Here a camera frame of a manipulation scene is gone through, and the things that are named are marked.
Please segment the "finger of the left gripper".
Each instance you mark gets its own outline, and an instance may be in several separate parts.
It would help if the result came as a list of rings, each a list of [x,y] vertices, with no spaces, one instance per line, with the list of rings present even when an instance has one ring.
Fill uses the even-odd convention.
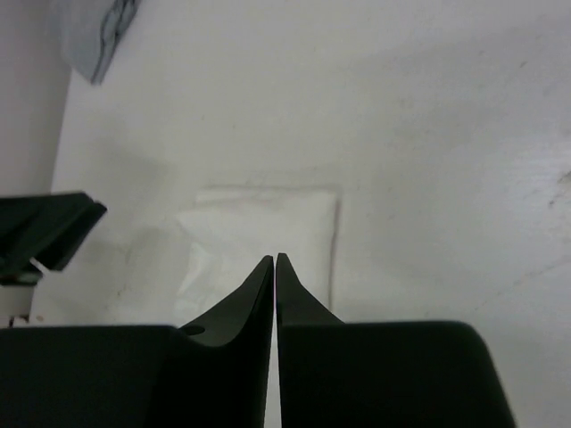
[[[107,208],[86,193],[3,197],[1,270],[64,270]]]

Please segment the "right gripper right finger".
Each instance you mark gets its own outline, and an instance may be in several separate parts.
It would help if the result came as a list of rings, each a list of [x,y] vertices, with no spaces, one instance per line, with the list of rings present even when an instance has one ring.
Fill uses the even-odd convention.
[[[348,324],[276,264],[285,427],[512,427],[478,332],[457,321]]]

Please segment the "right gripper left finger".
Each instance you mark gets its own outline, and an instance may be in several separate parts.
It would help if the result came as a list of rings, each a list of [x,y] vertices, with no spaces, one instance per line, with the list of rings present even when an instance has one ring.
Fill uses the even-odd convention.
[[[273,259],[186,325],[1,332],[4,427],[261,427]]]

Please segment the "white tank top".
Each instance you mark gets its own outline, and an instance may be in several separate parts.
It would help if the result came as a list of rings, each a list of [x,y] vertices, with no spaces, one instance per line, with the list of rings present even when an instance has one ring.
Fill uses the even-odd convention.
[[[265,256],[286,254],[302,284],[331,306],[338,193],[325,188],[211,187],[176,220],[190,243],[174,303],[180,325],[232,293]]]

